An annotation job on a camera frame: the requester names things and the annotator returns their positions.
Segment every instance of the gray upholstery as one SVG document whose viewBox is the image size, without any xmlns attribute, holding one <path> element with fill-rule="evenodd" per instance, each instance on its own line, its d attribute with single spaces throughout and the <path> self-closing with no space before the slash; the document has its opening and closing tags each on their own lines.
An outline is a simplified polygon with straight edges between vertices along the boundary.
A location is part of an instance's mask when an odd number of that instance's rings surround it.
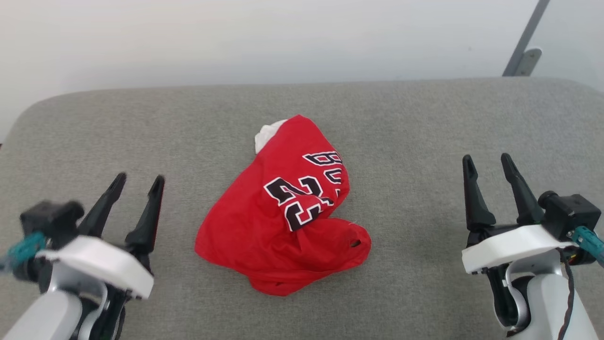
<svg viewBox="0 0 604 340">
<path fill-rule="evenodd" d="M 461 158 L 472 154 L 501 223 L 516 218 L 502 152 L 537 195 L 581 193 L 604 208 L 603 113 L 602 93 L 524 77 L 68 94 L 23 113 L 0 150 L 0 250 L 22 236 L 24 209 L 43 198 L 89 208 L 126 171 L 105 231 L 121 241 L 164 174 L 156 283 L 150 300 L 127 305 L 124 340 L 499 339 L 489 283 L 461 263 Z M 341 153 L 352 192 L 335 216 L 364 226 L 373 250 L 361 267 L 277 298 L 208 264 L 193 242 L 254 158 L 254 134 L 296 114 Z M 574 273 L 604 338 L 604 270 Z M 33 285 L 0 278 L 0 334 L 36 295 Z"/>
</svg>

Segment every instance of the black wire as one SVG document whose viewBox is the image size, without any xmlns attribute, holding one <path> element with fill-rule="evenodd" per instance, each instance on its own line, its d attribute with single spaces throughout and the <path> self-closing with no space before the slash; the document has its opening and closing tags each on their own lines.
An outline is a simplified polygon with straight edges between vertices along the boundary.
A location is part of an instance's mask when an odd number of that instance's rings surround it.
<svg viewBox="0 0 604 340">
<path fill-rule="evenodd" d="M 566 256 L 564 255 L 562 249 L 558 249 L 560 253 L 561 261 L 564 263 L 564 268 L 566 269 L 566 273 L 568 276 L 568 307 L 567 311 L 564 314 L 564 323 L 562 327 L 560 327 L 560 332 L 558 333 L 558 340 L 564 340 L 564 336 L 568 330 L 568 326 L 570 324 L 570 316 L 573 313 L 573 303 L 574 303 L 574 278 L 573 273 L 570 270 L 570 264 Z"/>
</svg>

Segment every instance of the red jersey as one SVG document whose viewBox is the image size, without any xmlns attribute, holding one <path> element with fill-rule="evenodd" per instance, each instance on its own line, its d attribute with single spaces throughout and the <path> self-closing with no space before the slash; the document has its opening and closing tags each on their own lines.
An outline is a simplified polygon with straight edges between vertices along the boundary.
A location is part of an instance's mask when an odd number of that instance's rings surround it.
<svg viewBox="0 0 604 340">
<path fill-rule="evenodd" d="M 263 293 L 288 295 L 367 258 L 367 231 L 329 218 L 349 191 L 342 158 L 310 119 L 295 116 L 212 207 L 195 251 Z"/>
</svg>

